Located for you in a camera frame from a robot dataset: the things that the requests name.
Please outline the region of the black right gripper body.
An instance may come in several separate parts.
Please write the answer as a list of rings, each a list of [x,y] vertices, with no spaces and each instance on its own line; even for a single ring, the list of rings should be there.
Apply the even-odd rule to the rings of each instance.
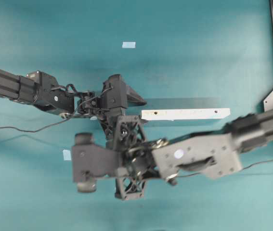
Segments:
[[[165,146],[161,138],[139,144],[114,144],[114,150],[122,153],[122,164],[128,175],[116,178],[115,197],[120,200],[136,200],[144,197],[148,180],[160,178],[152,151]]]

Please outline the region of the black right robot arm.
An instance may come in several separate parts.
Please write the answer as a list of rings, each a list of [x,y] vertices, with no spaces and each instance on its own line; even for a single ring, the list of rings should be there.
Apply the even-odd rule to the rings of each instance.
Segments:
[[[172,140],[159,139],[130,146],[123,154],[127,171],[116,179],[115,196],[139,199],[149,180],[174,186],[180,171],[218,179],[243,169],[240,154],[273,141],[273,110],[249,114],[221,130],[191,133]]]

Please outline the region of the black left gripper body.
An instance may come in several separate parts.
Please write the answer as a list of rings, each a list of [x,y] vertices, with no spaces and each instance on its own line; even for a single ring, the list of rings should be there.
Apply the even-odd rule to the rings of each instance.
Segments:
[[[109,144],[139,144],[146,141],[143,125],[138,115],[126,115],[122,107],[102,108],[101,96],[94,92],[80,94],[78,113],[80,116],[96,116]]]

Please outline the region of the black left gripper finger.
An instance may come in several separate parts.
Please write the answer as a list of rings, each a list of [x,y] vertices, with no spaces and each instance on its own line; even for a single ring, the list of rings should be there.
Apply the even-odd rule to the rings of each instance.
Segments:
[[[146,100],[143,99],[131,86],[126,85],[126,107],[129,106],[144,106],[147,104]]]

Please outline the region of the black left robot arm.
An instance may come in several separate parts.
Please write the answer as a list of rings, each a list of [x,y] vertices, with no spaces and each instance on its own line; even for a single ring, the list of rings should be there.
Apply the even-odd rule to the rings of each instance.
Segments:
[[[108,140],[113,138],[117,119],[126,115],[129,105],[147,103],[120,74],[111,75],[100,95],[96,95],[93,91],[78,91],[73,84],[62,86],[54,76],[40,70],[20,76],[0,69],[0,97],[32,105],[64,121],[95,117]]]

